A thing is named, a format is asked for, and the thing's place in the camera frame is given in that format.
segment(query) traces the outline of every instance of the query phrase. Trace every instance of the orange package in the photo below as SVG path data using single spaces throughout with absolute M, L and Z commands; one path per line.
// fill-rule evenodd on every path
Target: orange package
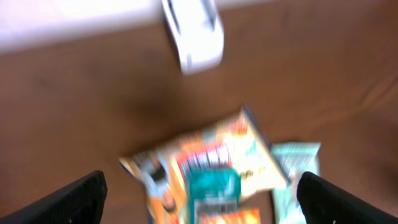
M 204 224 L 261 224 L 258 209 L 243 210 L 235 213 L 228 213 L 217 217 L 206 217 Z
M 239 201 L 288 182 L 247 108 L 119 161 L 146 187 L 151 224 L 197 224 L 188 221 L 185 189 L 193 170 L 233 168 L 241 176 Z

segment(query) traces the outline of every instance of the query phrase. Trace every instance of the wooden floor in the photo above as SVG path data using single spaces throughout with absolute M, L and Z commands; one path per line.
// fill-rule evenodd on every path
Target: wooden floor
M 162 23 L 0 56 L 0 216 L 96 169 L 103 223 L 145 223 L 118 157 L 246 103 L 271 142 L 321 141 L 322 176 L 398 216 L 398 1 L 221 13 L 222 64 L 183 77 Z M 269 192 L 260 206 L 272 223 Z

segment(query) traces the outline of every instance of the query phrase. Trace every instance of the white toy car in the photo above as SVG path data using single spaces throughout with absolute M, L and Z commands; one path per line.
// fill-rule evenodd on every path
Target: white toy car
M 214 0 L 162 0 L 184 75 L 221 62 L 224 30 Z

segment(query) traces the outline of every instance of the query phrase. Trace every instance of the wall baseboard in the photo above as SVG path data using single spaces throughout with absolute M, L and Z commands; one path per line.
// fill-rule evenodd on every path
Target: wall baseboard
M 222 11 L 270 0 L 215 1 Z M 145 26 L 162 13 L 160 0 L 2 0 L 0 54 Z

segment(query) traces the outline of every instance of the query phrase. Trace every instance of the colorful packaging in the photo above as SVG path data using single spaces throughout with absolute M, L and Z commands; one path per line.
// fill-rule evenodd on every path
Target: colorful packaging
M 193 170 L 232 167 L 241 175 L 240 200 L 288 182 L 247 109 L 120 163 L 145 185 L 156 224 L 188 223 L 185 182 Z
M 290 142 L 272 146 L 272 154 L 289 175 L 290 184 L 284 189 L 274 189 L 276 224 L 306 224 L 299 201 L 297 186 L 305 171 L 319 175 L 317 152 L 320 143 Z
M 193 170 L 187 182 L 190 223 L 205 216 L 234 212 L 241 195 L 241 177 L 235 170 Z
M 203 224 L 261 224 L 258 209 L 243 210 L 215 217 L 207 217 Z

